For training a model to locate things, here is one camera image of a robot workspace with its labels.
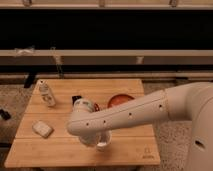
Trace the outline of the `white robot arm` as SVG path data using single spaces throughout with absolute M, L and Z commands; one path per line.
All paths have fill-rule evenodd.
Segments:
M 192 123 L 184 171 L 213 171 L 212 82 L 170 87 L 98 112 L 90 101 L 78 99 L 67 131 L 89 142 L 100 132 L 169 120 Z

